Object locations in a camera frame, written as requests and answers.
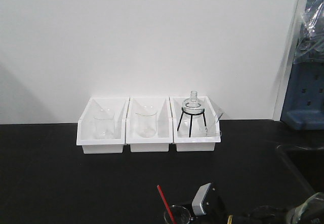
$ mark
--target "glass flask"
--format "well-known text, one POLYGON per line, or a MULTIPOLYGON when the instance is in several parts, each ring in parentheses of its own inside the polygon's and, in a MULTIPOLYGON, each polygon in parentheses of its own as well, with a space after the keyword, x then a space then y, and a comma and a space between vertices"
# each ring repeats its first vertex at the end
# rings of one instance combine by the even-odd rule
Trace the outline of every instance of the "glass flask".
POLYGON ((187 98, 182 103, 182 109, 187 114, 202 114, 205 107, 204 102, 198 99, 198 92, 191 91, 190 98, 187 98))

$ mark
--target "flask neck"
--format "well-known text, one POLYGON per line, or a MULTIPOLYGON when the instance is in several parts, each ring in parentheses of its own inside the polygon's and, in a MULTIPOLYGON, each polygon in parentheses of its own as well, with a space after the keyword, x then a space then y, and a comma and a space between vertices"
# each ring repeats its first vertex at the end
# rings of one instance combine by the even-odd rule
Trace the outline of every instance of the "flask neck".
POLYGON ((196 91, 192 91, 190 93, 190 100, 193 101, 193 102, 196 102, 197 101, 197 95, 198 95, 198 93, 196 91))

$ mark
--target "black countertop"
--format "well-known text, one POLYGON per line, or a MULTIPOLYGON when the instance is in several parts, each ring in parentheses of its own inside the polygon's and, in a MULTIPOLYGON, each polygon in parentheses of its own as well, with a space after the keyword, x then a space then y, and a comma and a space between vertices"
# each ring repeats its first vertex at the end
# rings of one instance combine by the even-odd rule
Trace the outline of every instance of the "black countertop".
POLYGON ((213 152, 84 155, 76 124, 0 125, 0 223, 163 223, 164 206, 213 181, 228 212, 297 206, 310 195, 280 158, 307 138, 271 120, 221 121, 213 152))

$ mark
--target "sink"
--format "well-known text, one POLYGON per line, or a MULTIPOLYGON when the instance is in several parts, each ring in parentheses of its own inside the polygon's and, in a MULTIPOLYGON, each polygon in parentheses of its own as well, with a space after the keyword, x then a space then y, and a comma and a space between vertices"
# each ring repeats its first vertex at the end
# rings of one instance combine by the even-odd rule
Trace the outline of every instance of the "sink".
POLYGON ((324 192, 324 147, 280 145, 277 150, 310 194, 324 192))

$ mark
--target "blue container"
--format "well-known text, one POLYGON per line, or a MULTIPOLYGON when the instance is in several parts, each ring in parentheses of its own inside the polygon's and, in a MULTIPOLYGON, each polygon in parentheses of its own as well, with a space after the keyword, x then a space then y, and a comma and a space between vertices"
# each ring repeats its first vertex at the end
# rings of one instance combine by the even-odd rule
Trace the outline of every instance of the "blue container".
POLYGON ((281 120, 296 130, 324 129, 324 61, 293 64, 281 120))

